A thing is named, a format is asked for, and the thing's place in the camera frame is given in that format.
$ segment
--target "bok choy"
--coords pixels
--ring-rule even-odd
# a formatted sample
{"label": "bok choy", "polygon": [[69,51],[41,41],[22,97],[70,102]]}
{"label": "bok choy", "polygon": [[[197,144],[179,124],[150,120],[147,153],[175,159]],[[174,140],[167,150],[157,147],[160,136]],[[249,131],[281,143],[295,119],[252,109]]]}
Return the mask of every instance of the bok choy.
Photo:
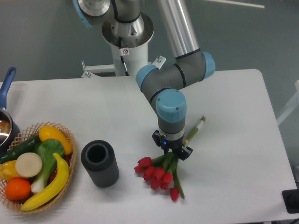
{"label": "bok choy", "polygon": [[57,161],[54,158],[53,153],[58,153],[61,157],[63,157],[64,147],[60,141],[48,139],[34,150],[34,152],[41,157],[43,162],[42,170],[31,185],[31,191],[36,194],[47,186],[49,177],[57,167]]}

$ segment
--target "white table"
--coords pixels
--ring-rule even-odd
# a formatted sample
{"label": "white table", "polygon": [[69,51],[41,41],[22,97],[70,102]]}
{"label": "white table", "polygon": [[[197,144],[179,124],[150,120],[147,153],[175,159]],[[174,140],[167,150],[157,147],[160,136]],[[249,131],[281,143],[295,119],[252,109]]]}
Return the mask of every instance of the white table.
{"label": "white table", "polygon": [[162,150],[151,138],[157,117],[133,77],[14,82],[7,111],[20,129],[38,122],[68,127],[78,155],[92,140],[115,150],[120,178],[97,188],[80,161],[72,185],[49,210],[30,216],[0,206],[1,223],[188,223],[228,224],[298,218],[288,214],[281,192],[296,185],[262,74],[257,70],[216,72],[182,90],[186,129],[205,115],[191,141],[191,157],[179,163],[185,200],[153,191],[134,166]]}

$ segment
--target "white radish slice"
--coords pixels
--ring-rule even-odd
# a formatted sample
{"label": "white radish slice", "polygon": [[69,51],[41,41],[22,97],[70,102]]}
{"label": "white radish slice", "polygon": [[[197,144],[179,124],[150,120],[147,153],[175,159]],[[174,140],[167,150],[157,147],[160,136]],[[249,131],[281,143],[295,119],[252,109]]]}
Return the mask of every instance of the white radish slice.
{"label": "white radish slice", "polygon": [[15,170],[25,178],[36,176],[43,167],[42,159],[35,153],[24,153],[15,162]]}

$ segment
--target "blue pot handle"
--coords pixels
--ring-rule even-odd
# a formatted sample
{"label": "blue pot handle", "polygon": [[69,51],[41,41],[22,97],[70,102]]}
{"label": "blue pot handle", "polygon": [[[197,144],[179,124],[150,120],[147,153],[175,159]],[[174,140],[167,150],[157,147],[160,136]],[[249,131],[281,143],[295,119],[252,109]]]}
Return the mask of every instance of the blue pot handle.
{"label": "blue pot handle", "polygon": [[8,69],[8,72],[5,76],[5,79],[4,79],[1,89],[0,89],[0,109],[6,109],[7,93],[8,93],[10,84],[12,83],[16,72],[17,72],[17,69],[14,67],[11,67]]}

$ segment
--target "blue joint cap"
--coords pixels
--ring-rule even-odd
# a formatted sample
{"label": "blue joint cap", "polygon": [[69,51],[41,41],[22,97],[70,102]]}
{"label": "blue joint cap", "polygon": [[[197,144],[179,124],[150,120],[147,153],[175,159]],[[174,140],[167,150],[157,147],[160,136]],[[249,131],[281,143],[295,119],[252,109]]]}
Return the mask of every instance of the blue joint cap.
{"label": "blue joint cap", "polygon": [[73,0],[73,4],[75,6],[75,9],[80,17],[80,20],[82,21],[82,23],[84,24],[84,26],[86,28],[90,28],[90,27],[93,27],[92,25],[90,25],[90,23],[86,20],[86,18],[84,17],[83,13],[81,12],[80,10],[80,7],[79,7],[79,3],[78,3],[78,0]]}
{"label": "blue joint cap", "polygon": [[136,82],[140,90],[141,90],[142,82],[144,81],[145,77],[154,69],[158,69],[158,67],[152,64],[145,65],[139,69],[136,75]]}
{"label": "blue joint cap", "polygon": [[186,98],[178,90],[166,89],[158,95],[156,110],[163,120],[170,123],[179,122],[186,116]]}
{"label": "blue joint cap", "polygon": [[215,65],[215,61],[212,58],[212,55],[208,52],[202,52],[202,54],[205,56],[206,59],[206,72],[205,72],[205,78],[209,78],[211,75],[214,74],[215,70],[216,70],[216,65]]}

